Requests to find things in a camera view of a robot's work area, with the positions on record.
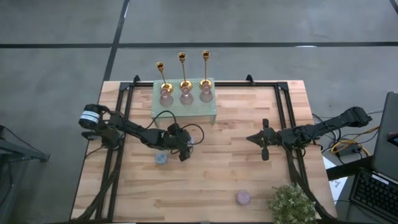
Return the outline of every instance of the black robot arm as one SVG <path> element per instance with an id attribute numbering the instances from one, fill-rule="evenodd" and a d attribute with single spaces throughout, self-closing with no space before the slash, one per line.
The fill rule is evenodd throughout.
<path id="1" fill-rule="evenodd" d="M 109 120 L 105 121 L 103 115 L 110 114 Z M 91 132 L 83 132 L 83 137 L 88 140 L 99 136 L 102 139 L 102 145 L 108 149 L 117 149 L 120 146 L 122 133 L 129 134 L 141 140 L 141 143 L 148 147 L 158 150 L 180 151 L 181 161 L 189 159 L 190 135 L 187 130 L 180 128 L 177 123 L 170 125 L 167 130 L 156 128 L 144 128 L 136 123 L 124 119 L 119 112 L 112 112 L 103 105 L 86 105 L 79 119 L 82 128 L 90 129 Z"/>
<path id="2" fill-rule="evenodd" d="M 269 159 L 267 146 L 283 145 L 287 149 L 303 148 L 310 143 L 312 139 L 320 137 L 326 133 L 335 131 L 343 127 L 363 127 L 368 125 L 372 120 L 360 107 L 352 107 L 337 117 L 326 120 L 315 125 L 297 126 L 294 128 L 287 128 L 281 131 L 274 131 L 268 125 L 268 119 L 262 120 L 263 130 L 259 133 L 249 136 L 246 139 L 256 143 L 262 147 L 262 160 Z"/>

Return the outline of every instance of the wood grain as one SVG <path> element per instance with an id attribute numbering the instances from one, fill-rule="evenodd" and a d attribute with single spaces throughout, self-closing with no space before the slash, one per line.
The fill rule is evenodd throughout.
<path id="1" fill-rule="evenodd" d="M 303 81 L 288 83 L 297 125 L 312 124 Z M 118 88 L 119 82 L 105 82 L 99 103 L 113 110 Z M 272 221 L 267 200 L 274 194 L 272 187 L 290 181 L 286 156 L 280 147 L 270 147 L 270 160 L 264 162 L 261 149 L 245 138 L 258 133 L 263 118 L 269 119 L 274 129 L 280 129 L 274 89 L 219 87 L 216 100 L 218 115 L 213 126 L 208 118 L 177 118 L 180 125 L 196 123 L 205 130 L 205 140 L 195 146 L 191 158 L 185 162 L 180 162 L 177 155 L 169 155 L 168 163 L 158 166 L 154 162 L 157 150 L 149 149 L 134 137 L 127 137 L 115 222 Z M 285 101 L 282 101 L 287 124 L 290 124 Z M 151 102 L 151 88 L 136 88 L 130 120 L 147 126 L 151 122 Z M 163 119 L 160 128 L 165 129 L 171 122 Z M 195 141 L 201 138 L 198 128 L 189 127 L 188 131 Z M 90 143 L 88 152 L 99 144 L 99 141 Z M 79 216 L 97 194 L 105 157 L 103 150 L 85 161 L 72 218 Z M 336 216 L 319 148 L 307 147 L 304 160 L 312 192 L 326 210 Z M 249 205 L 236 203 L 238 190 L 247 190 L 252 195 Z"/>

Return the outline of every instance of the small leafy plant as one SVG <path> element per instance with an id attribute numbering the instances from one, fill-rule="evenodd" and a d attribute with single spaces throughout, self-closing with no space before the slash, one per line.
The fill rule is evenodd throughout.
<path id="1" fill-rule="evenodd" d="M 276 189 L 274 198 L 268 201 L 275 224 L 312 224 L 316 223 L 315 202 L 312 202 L 301 189 L 294 184 Z"/>

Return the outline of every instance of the white paper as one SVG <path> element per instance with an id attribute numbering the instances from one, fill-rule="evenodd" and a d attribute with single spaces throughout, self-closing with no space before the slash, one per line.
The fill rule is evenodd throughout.
<path id="1" fill-rule="evenodd" d="M 334 163 L 332 163 L 330 160 L 328 160 L 324 156 L 323 156 L 323 163 L 325 164 L 326 169 L 336 166 Z M 347 181 L 347 177 L 342 177 L 340 179 L 329 181 L 329 186 L 330 186 L 331 194 L 333 196 L 334 201 L 338 200 L 338 198 L 340 197 L 341 191 L 343 190 L 343 187 L 344 187 L 346 181 Z"/>

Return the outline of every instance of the purple ball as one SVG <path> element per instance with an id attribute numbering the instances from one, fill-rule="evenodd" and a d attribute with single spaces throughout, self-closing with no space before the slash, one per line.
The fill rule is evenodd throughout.
<path id="1" fill-rule="evenodd" d="M 240 205 L 247 205 L 248 203 L 250 203 L 250 198 L 251 198 L 251 196 L 250 196 L 249 192 L 247 192 L 245 190 L 240 190 L 236 194 L 236 200 L 238 201 L 238 203 Z"/>

